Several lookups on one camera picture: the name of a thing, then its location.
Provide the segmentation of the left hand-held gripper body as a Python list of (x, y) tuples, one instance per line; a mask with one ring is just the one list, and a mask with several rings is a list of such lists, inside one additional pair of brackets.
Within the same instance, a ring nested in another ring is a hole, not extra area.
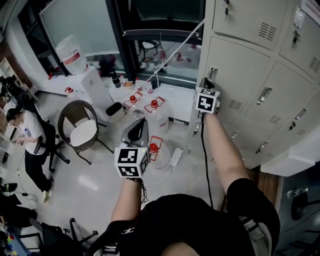
[(121, 142), (114, 149), (114, 166), (122, 178), (140, 179), (151, 161), (149, 126), (146, 119), (139, 119), (125, 128)]

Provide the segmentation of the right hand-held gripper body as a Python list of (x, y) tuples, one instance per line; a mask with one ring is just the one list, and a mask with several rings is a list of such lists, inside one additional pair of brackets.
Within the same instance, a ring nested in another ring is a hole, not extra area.
[(221, 104), (221, 93), (207, 77), (202, 78), (195, 89), (195, 109), (202, 113), (217, 114)]

